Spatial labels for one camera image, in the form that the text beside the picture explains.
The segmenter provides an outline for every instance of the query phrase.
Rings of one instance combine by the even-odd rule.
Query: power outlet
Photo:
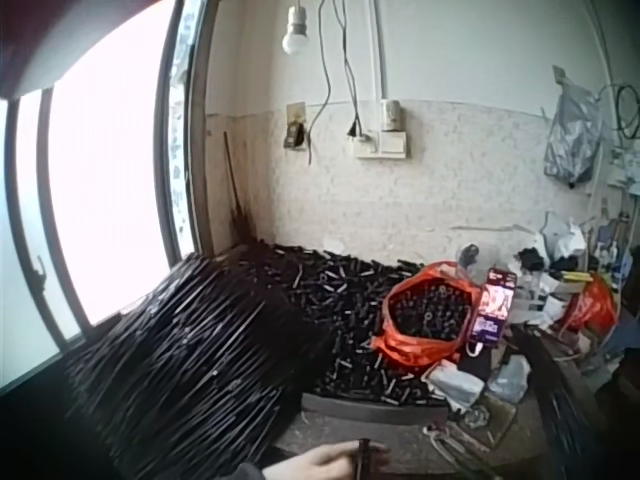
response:
[[[352,138],[352,154],[361,159],[407,158],[407,134],[405,132],[366,132],[366,139]]]

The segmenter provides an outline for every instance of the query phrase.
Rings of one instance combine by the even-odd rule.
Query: phone screen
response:
[[[493,346],[498,343],[507,323],[518,277],[512,272],[489,270],[482,290],[478,314],[469,340]]]

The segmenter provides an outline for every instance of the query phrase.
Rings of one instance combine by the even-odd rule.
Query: pliers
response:
[[[449,435],[449,431],[428,425],[423,430],[431,440],[431,444],[442,457],[466,478],[501,480],[491,466],[476,453],[465,448],[460,442]]]

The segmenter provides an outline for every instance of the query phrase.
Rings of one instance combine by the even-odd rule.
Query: red plastic bag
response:
[[[396,295],[413,290],[420,285],[427,286],[434,280],[445,283],[471,294],[472,308],[467,315],[458,338],[452,342],[429,338],[410,337],[398,331],[389,312],[389,303]],[[481,289],[474,286],[466,272],[455,262],[438,262],[427,265],[417,275],[396,285],[382,303],[383,334],[374,337],[372,346],[382,350],[387,356],[401,365],[414,368],[427,367],[450,357],[467,340],[470,322],[474,318],[475,308],[481,295]]]
[[[580,330],[588,327],[601,337],[618,323],[617,309],[611,289],[600,276],[594,275],[584,291],[569,305],[564,328]]]

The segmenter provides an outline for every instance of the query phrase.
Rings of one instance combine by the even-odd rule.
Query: finger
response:
[[[317,477],[314,480],[343,480],[353,478],[353,463],[351,459],[342,456],[337,460],[326,463],[316,469]]]
[[[380,471],[382,468],[386,467],[387,465],[389,465],[389,463],[391,463],[391,461],[389,460],[389,457],[387,457],[386,455],[376,455],[373,457],[373,470],[374,471]]]
[[[389,447],[387,447],[383,443],[378,443],[378,442],[371,442],[369,444],[369,448],[371,448],[371,450],[374,453],[381,454],[381,455],[386,455],[390,452]]]
[[[310,450],[305,455],[310,459],[312,463],[316,465],[322,465],[323,463],[330,462],[343,455],[353,455],[360,448],[359,440],[352,440],[350,442],[334,443],[331,445],[322,445],[320,447]],[[386,445],[377,442],[371,442],[369,448],[373,452],[374,456],[386,455],[389,453],[389,449]]]
[[[334,443],[332,445],[322,445],[320,447],[309,450],[305,456],[315,465],[323,465],[345,455],[352,455],[358,451],[360,442],[353,440],[351,442]]]

